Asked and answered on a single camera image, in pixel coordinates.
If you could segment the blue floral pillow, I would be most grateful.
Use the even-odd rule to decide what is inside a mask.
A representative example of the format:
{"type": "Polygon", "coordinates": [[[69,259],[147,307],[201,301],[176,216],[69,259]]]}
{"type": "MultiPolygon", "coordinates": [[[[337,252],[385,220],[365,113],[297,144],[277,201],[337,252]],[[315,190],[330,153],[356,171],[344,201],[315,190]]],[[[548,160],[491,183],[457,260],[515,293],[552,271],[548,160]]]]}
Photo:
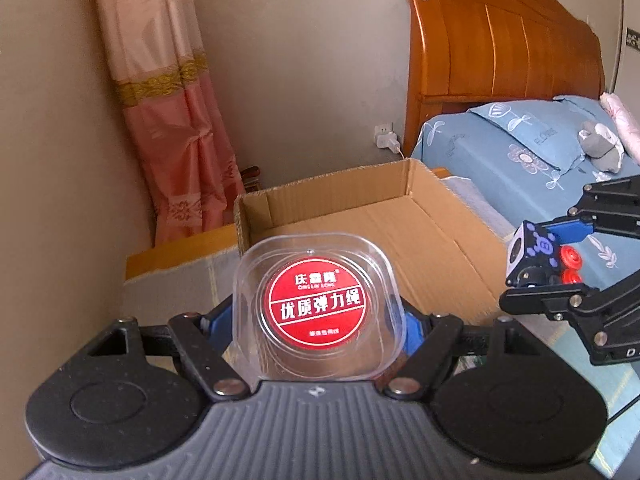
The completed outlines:
{"type": "Polygon", "coordinates": [[[469,112],[504,130],[561,174],[584,159],[577,140],[584,122],[600,122],[617,132],[611,117],[598,103],[571,96],[554,101],[492,102],[472,107],[469,112]]]}

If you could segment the grey plush toy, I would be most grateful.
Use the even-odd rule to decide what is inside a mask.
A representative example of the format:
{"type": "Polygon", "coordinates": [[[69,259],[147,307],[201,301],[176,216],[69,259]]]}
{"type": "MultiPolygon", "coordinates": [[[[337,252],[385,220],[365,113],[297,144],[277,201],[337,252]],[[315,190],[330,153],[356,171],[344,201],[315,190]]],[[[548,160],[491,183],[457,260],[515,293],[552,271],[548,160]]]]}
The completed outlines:
{"type": "Polygon", "coordinates": [[[625,150],[620,138],[605,124],[583,122],[577,139],[580,148],[597,170],[610,174],[620,172],[625,150]]]}

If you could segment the pink folded quilt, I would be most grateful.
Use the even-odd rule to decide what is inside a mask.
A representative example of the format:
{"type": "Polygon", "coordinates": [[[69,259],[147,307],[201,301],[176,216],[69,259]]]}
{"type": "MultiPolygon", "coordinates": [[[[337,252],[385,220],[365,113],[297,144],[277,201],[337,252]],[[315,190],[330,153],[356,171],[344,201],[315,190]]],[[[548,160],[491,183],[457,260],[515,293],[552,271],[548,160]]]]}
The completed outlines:
{"type": "Polygon", "coordinates": [[[602,107],[613,119],[626,153],[637,165],[640,165],[639,123],[615,93],[603,92],[599,100],[602,107]]]}

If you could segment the open cardboard box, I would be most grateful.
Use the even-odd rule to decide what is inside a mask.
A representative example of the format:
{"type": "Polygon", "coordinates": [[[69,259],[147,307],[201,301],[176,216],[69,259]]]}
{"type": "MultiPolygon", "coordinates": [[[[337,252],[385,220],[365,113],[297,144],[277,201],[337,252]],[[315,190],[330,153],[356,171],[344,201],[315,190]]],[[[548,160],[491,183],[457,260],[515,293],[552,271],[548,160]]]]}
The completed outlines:
{"type": "Polygon", "coordinates": [[[267,237],[349,233],[392,264],[402,298],[425,314],[489,324],[506,288],[506,246],[444,180],[415,159],[347,169],[245,194],[239,248],[267,237]]]}

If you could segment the pink patterned curtain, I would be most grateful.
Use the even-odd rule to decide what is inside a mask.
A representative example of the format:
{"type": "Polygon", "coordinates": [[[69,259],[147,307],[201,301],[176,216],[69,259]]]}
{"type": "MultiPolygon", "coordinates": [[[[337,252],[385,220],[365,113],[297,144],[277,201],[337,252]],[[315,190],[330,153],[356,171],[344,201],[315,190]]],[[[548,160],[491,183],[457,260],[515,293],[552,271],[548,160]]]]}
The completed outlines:
{"type": "Polygon", "coordinates": [[[108,66],[155,210],[157,244],[231,222],[244,191],[193,0],[96,0],[108,66]]]}

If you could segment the white wall charger plug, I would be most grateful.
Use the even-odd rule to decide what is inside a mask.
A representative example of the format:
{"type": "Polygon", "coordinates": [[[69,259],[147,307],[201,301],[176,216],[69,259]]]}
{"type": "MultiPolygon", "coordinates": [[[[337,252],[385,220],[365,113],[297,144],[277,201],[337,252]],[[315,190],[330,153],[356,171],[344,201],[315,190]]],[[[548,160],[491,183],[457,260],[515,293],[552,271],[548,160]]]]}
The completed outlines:
{"type": "Polygon", "coordinates": [[[402,154],[398,135],[394,131],[394,126],[391,122],[374,127],[374,143],[379,150],[389,150],[401,158],[405,157],[402,154]]]}

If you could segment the clear box red label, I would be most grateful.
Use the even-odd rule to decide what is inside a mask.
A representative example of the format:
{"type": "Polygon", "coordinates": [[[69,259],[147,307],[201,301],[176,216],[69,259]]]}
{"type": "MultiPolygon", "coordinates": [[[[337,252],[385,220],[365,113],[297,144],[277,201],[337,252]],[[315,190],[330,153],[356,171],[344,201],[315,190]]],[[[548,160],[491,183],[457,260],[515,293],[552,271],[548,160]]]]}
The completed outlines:
{"type": "Polygon", "coordinates": [[[407,319],[390,260],[347,233],[278,235],[244,252],[227,356],[263,380],[379,380],[405,359],[407,319]]]}

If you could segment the blue floral bed sheet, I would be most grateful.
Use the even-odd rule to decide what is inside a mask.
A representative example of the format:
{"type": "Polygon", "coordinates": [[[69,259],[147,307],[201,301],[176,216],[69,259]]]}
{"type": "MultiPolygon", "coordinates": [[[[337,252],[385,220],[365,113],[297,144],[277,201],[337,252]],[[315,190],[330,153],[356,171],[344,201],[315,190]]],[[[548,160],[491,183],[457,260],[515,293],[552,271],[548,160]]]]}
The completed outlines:
{"type": "Polygon", "coordinates": [[[427,167],[442,167],[470,179],[512,226],[562,216],[578,202],[585,185],[639,172],[627,154],[618,174],[597,170],[584,154],[578,165],[561,174],[469,110],[440,114],[424,122],[411,155],[427,167]]]}

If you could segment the wooden bed headboard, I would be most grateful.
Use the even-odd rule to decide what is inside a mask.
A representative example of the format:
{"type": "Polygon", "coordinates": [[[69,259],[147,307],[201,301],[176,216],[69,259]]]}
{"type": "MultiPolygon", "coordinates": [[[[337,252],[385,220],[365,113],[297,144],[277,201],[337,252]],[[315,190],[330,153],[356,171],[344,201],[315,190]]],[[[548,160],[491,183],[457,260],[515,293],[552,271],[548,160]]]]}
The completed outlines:
{"type": "Polygon", "coordinates": [[[492,101],[597,99],[601,47],[558,0],[408,0],[404,151],[430,118],[492,101]]]}

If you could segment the black blue toy cube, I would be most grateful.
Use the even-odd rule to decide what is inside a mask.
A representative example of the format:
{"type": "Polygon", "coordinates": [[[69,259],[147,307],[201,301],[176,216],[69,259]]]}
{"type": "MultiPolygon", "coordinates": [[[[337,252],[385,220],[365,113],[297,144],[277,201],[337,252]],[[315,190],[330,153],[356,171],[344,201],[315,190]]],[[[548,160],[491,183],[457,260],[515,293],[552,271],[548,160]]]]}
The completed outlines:
{"type": "Polygon", "coordinates": [[[515,231],[506,251],[506,286],[582,282],[582,255],[574,247],[575,244],[560,245],[547,232],[548,222],[525,220],[515,231]]]}

